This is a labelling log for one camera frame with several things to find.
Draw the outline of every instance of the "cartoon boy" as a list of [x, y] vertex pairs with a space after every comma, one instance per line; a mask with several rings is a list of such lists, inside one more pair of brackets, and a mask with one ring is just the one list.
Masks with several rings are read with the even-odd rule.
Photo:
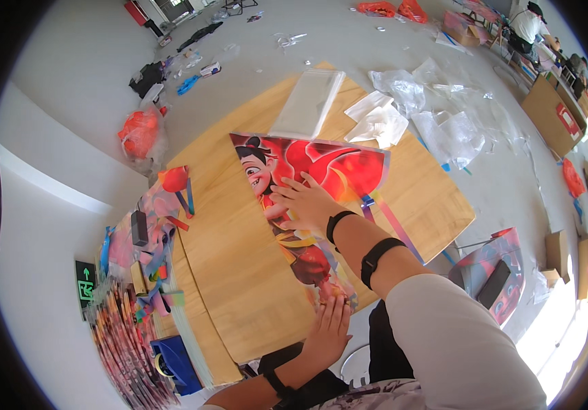
[[255, 197], [260, 201], [265, 218], [271, 225], [280, 250], [298, 281], [318, 287], [320, 301], [325, 301], [330, 296], [341, 295], [343, 293], [341, 288], [328, 280], [331, 266], [322, 250], [315, 246], [315, 239], [308, 237], [302, 240], [294, 234], [294, 231], [280, 227], [282, 222], [290, 220], [290, 217], [284, 206], [273, 202], [270, 198], [271, 186], [276, 185], [272, 172], [276, 169], [277, 157], [270, 155], [271, 150], [260, 148], [260, 138], [257, 136], [250, 137], [245, 146], [235, 147], [235, 151]]

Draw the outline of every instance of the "phone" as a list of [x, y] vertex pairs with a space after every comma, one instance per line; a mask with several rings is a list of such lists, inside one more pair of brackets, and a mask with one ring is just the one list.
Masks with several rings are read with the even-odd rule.
[[500, 260], [476, 299], [487, 309], [491, 308], [509, 276], [510, 268], [507, 263]]

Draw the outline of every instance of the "emergency exit sign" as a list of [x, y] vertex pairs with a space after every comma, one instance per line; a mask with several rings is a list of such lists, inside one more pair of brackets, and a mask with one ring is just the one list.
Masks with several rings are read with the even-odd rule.
[[76, 261], [76, 284], [80, 308], [84, 309], [93, 300], [93, 290], [96, 289], [96, 268], [92, 263]]

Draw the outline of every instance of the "red plastic bag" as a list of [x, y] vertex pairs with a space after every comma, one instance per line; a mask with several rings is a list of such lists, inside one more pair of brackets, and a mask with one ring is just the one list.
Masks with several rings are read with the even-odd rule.
[[429, 20], [429, 17], [426, 15], [419, 4], [417, 4], [417, 0], [404, 0], [403, 3], [399, 6], [399, 14], [403, 17], [407, 17], [410, 20], [414, 20], [418, 23], [426, 23]]
[[380, 14], [381, 17], [394, 17], [394, 14], [396, 13], [394, 4], [388, 3], [386, 1], [358, 4], [358, 11], [361, 13], [366, 13], [369, 11]]
[[144, 160], [159, 131], [158, 110], [133, 112], [117, 133], [131, 159]]
[[585, 185], [574, 169], [574, 164], [567, 158], [563, 160], [563, 178], [568, 184], [569, 193], [574, 197], [578, 198], [581, 193], [585, 192]]

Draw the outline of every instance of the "black wristband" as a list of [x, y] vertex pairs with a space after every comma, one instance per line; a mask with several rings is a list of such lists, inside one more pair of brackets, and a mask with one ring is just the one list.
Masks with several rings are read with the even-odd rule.
[[283, 382], [280, 381], [278, 376], [276, 376], [275, 371], [267, 371], [263, 373], [263, 376], [265, 377], [266, 381], [268, 381], [269, 384], [271, 384], [271, 387], [273, 387], [273, 389], [276, 391], [276, 397], [278, 397], [279, 399], [286, 400], [292, 398], [295, 395], [296, 390], [291, 388], [290, 386], [285, 386]]
[[355, 212], [350, 210], [343, 210], [339, 214], [335, 215], [334, 217], [328, 217], [328, 225], [326, 225], [326, 238], [328, 238], [328, 242], [335, 244], [333, 240], [333, 231], [335, 230], [335, 225], [340, 221], [340, 219], [347, 217], [349, 215], [357, 215]]
[[360, 279], [362, 283], [367, 285], [369, 289], [372, 288], [372, 273], [378, 267], [378, 260], [388, 250], [395, 246], [405, 246], [403, 242], [396, 239], [395, 237], [389, 237], [385, 240], [378, 242], [372, 250], [367, 252], [364, 258], [362, 258], [362, 268], [360, 270]]

